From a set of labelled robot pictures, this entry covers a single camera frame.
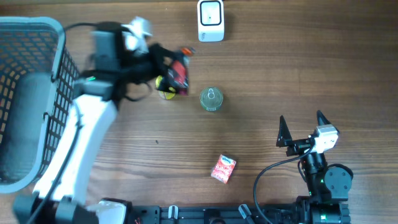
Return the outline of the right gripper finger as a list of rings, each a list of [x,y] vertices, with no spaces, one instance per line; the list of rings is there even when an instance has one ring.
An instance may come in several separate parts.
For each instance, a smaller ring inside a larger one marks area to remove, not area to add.
[[[280,116],[279,120],[279,133],[277,136],[276,146],[277,147],[288,147],[293,144],[292,136],[283,115]]]
[[[317,111],[317,122],[319,126],[331,124],[331,122],[326,119],[325,115],[320,110]]]

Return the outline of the yellow plastic jar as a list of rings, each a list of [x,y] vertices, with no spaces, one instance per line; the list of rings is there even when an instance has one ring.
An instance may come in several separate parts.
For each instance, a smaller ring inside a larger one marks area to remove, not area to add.
[[[158,76],[155,80],[155,87],[156,89],[158,89],[160,87],[161,81],[162,81],[162,77]],[[169,91],[158,91],[159,95],[161,98],[165,99],[165,100],[171,100],[175,95],[175,89],[172,87],[169,87]]]

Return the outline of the black snack bag orange sticker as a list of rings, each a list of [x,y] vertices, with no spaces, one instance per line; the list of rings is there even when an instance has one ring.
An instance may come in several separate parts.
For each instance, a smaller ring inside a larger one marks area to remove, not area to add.
[[[193,47],[182,47],[179,50],[170,51],[170,55],[167,57],[171,58],[172,61],[166,66],[162,80],[156,89],[177,95],[188,95],[188,66],[194,54],[195,49]]]

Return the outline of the red tissue packet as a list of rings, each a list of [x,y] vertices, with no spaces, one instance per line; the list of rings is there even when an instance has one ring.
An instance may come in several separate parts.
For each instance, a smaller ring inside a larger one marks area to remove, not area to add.
[[[235,160],[221,154],[211,171],[211,176],[220,182],[227,184],[235,166]]]

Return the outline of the round metal tin can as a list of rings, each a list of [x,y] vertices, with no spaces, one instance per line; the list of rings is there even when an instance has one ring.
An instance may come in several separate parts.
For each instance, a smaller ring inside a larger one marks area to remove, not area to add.
[[[219,110],[223,104],[223,99],[222,91],[215,86],[206,87],[200,93],[200,104],[206,111]]]

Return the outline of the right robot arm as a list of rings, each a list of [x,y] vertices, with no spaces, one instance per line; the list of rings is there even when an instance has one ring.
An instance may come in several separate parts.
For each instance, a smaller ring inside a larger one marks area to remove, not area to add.
[[[349,223],[348,192],[353,171],[343,164],[328,164],[325,152],[335,147],[340,131],[321,111],[318,126],[306,139],[294,140],[283,116],[279,121],[277,147],[285,147],[286,155],[297,156],[308,197],[299,196],[292,206],[294,223]]]

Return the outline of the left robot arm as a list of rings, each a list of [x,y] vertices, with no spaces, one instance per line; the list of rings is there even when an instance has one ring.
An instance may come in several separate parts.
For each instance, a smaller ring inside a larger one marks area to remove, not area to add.
[[[31,195],[14,201],[20,223],[128,223],[131,203],[105,199],[86,206],[91,168],[108,128],[127,98],[127,86],[145,84],[157,77],[161,91],[181,92],[173,63],[185,65],[181,51],[147,44],[150,31],[117,22],[93,26],[94,67],[75,82],[72,107],[62,137],[45,174]]]

